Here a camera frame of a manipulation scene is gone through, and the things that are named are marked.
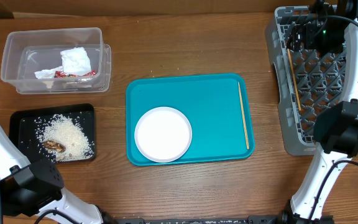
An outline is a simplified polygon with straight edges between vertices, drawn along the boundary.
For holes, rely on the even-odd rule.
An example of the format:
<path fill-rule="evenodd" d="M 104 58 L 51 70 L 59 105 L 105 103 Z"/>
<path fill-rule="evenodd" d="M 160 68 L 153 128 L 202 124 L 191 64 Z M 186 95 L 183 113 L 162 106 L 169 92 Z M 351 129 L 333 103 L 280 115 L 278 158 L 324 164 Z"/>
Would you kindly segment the white round plate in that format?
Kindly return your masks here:
<path fill-rule="evenodd" d="M 134 141 L 139 152 L 157 163 L 173 162 L 190 147 L 193 132 L 188 118 L 171 107 L 156 107 L 138 120 Z"/>

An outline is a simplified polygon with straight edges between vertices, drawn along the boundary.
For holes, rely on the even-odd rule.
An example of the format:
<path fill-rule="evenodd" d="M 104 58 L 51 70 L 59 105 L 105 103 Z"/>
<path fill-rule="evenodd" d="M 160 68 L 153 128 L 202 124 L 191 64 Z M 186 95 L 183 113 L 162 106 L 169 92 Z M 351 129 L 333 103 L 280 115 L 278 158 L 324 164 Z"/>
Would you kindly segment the red snack wrapper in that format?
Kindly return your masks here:
<path fill-rule="evenodd" d="M 96 72 L 94 70 L 84 74 L 84 75 L 74 75 L 70 73 L 65 73 L 63 71 L 55 71 L 54 77 L 55 78 L 70 78 L 70 77 L 90 77 L 96 75 Z"/>

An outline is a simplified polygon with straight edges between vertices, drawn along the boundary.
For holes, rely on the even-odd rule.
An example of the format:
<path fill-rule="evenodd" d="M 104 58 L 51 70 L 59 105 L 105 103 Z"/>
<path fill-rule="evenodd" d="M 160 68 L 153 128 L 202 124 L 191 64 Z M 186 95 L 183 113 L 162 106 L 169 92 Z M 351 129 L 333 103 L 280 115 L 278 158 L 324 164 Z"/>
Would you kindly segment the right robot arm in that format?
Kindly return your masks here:
<path fill-rule="evenodd" d="M 278 7 L 265 30 L 289 154 L 311 154 L 275 223 L 332 223 L 324 203 L 358 154 L 358 0 Z"/>

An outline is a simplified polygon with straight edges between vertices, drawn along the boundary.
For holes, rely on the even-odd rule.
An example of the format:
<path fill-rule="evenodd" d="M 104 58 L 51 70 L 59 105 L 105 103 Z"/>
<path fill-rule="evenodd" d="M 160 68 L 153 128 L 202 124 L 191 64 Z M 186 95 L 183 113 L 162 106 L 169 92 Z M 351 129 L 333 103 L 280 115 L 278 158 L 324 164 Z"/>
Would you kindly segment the wooden chopstick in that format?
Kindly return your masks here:
<path fill-rule="evenodd" d="M 289 64 L 290 64 L 291 77 L 292 77 L 293 88 L 294 88 L 294 92 L 295 92 L 296 103 L 297 103 L 297 106 L 298 106 L 298 111 L 302 111 L 300 98 L 299 98 L 299 94 L 298 94 L 298 87 L 297 87 L 297 84 L 296 84 L 295 71 L 294 71 L 294 68 L 293 68 L 293 61 L 292 61 L 292 57 L 291 57 L 291 50 L 289 48 L 287 48 L 287 54 L 288 54 L 288 61 L 289 61 Z"/>
<path fill-rule="evenodd" d="M 237 86 L 238 86 L 238 92 L 239 92 L 239 101 L 240 101 L 240 107 L 241 107 L 241 115 L 242 115 L 242 123 L 243 123 L 243 128 L 244 128 L 244 136 L 245 136 L 245 141 L 246 141 L 246 148 L 247 148 L 247 150 L 249 150 L 250 146 L 249 146 L 249 138 L 248 138 L 248 134 L 247 134 L 247 126 L 246 126 L 246 118 L 245 118 L 245 112 L 244 112 L 244 104 L 243 104 L 243 99 L 242 99 L 241 84 L 238 82 Z"/>

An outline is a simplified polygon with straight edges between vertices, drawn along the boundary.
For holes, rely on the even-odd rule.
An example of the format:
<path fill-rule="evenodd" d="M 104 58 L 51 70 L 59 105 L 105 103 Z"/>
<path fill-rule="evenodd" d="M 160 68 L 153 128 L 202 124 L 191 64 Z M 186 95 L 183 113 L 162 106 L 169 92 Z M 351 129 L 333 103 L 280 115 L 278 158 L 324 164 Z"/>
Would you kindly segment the white napkin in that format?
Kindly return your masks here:
<path fill-rule="evenodd" d="M 63 50 L 62 57 L 63 71 L 70 75 L 84 76 L 91 72 L 91 62 L 86 50 L 83 47 Z"/>

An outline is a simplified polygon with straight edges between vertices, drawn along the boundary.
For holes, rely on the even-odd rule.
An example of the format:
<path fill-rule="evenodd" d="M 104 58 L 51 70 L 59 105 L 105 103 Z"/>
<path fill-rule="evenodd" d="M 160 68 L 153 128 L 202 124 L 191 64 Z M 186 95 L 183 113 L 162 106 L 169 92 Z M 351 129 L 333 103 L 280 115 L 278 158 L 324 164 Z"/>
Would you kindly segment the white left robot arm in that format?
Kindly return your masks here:
<path fill-rule="evenodd" d="M 64 186 L 48 159 L 34 162 L 16 148 L 0 126 L 0 223 L 5 216 L 37 216 L 58 223 L 116 223 L 109 213 L 88 204 Z"/>

